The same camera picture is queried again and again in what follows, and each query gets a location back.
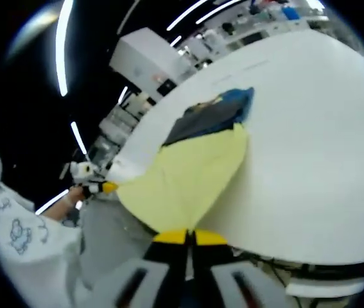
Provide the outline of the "person's left hand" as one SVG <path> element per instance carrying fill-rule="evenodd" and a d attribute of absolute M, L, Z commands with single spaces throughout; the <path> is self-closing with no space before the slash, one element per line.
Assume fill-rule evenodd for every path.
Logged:
<path fill-rule="evenodd" d="M 75 207 L 79 201 L 83 201 L 84 199 L 85 195 L 82 186 L 76 185 L 69 188 L 66 200 L 70 207 Z"/>

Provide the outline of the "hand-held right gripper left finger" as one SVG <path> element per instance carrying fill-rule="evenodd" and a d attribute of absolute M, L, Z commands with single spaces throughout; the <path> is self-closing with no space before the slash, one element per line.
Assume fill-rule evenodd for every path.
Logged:
<path fill-rule="evenodd" d="M 91 307 L 178 307 L 184 286 L 189 231 L 156 235 L 140 259 L 130 259 L 95 284 Z"/>

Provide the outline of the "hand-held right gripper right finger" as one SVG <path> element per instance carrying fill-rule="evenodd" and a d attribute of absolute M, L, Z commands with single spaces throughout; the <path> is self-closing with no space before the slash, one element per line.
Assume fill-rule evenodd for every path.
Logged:
<path fill-rule="evenodd" d="M 249 261 L 235 258 L 221 235 L 191 234 L 196 293 L 202 307 L 286 307 L 284 289 Z"/>

